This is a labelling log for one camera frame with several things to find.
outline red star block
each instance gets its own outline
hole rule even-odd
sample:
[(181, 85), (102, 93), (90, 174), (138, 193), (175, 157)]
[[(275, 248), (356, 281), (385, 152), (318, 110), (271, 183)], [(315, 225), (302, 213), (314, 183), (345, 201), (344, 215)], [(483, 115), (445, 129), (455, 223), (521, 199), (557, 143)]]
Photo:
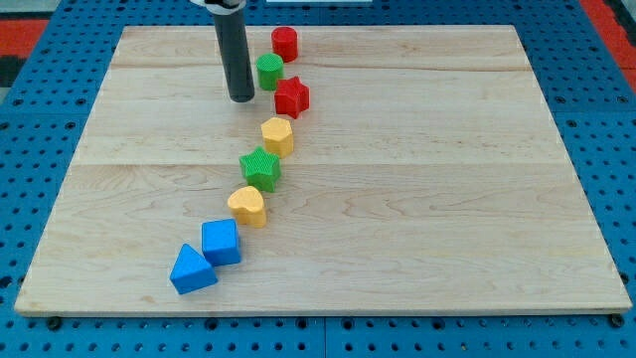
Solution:
[(300, 82), (298, 76), (289, 80), (278, 80), (274, 94), (276, 113), (298, 118), (301, 111), (309, 108), (309, 87)]

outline blue block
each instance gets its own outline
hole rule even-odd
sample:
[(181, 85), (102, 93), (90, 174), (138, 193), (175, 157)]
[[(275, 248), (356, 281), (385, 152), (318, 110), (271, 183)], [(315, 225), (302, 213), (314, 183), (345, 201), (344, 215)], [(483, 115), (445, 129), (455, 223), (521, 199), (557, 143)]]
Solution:
[(170, 273), (170, 280), (179, 294), (207, 287), (218, 281), (210, 263), (188, 244), (181, 247)]
[(212, 266), (240, 263), (237, 222), (226, 219), (204, 223), (201, 227), (203, 255)]

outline toy block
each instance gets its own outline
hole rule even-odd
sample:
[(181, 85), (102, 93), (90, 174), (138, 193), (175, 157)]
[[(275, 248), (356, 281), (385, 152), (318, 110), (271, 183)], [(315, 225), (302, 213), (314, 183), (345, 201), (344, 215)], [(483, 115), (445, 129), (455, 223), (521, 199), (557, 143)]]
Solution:
[(260, 192), (252, 187), (244, 187), (233, 192), (228, 198), (228, 207), (237, 223), (262, 228), (267, 224), (265, 201)]
[(267, 153), (262, 147), (256, 147), (251, 154), (242, 156), (238, 161), (247, 185), (258, 190), (274, 192), (276, 180), (280, 178), (280, 161), (276, 154)]
[(276, 113), (288, 114), (296, 119), (301, 111), (309, 108), (309, 87), (298, 76), (289, 80), (278, 80), (274, 93)]
[(284, 158), (294, 151), (294, 136), (289, 120), (272, 117), (260, 125), (265, 150)]
[(192, 292), (218, 281), (210, 263), (188, 244), (181, 247), (175, 265), (172, 267), (170, 280), (179, 294)]
[(276, 90), (277, 81), (284, 77), (282, 58), (276, 54), (265, 54), (256, 60), (258, 85), (263, 90)]
[(281, 26), (271, 32), (271, 49), (280, 56), (284, 63), (289, 63), (298, 57), (298, 34), (296, 30)]
[(201, 226), (203, 256), (213, 267), (240, 263), (240, 242), (234, 219), (203, 223)]

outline yellow block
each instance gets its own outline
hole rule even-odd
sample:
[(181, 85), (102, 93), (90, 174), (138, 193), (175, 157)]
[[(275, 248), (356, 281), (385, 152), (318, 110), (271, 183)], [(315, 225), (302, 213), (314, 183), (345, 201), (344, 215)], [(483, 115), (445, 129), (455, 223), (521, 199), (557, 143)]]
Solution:
[(267, 224), (265, 202), (258, 189), (248, 186), (233, 192), (228, 198), (232, 216), (241, 225), (262, 228)]
[(284, 158), (294, 151), (294, 135), (289, 120), (272, 117), (260, 125), (265, 150)]

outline blue pegboard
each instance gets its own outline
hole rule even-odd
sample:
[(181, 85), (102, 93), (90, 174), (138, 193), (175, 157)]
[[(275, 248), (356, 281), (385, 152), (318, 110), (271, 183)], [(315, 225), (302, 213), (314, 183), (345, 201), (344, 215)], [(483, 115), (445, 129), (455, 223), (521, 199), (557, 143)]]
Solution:
[[(251, 25), (513, 24), (632, 297), (636, 97), (573, 0), (266, 7)], [(13, 310), (125, 25), (212, 25), (187, 0), (63, 0), (0, 105), (0, 356), (636, 356), (615, 316), (27, 319)]]

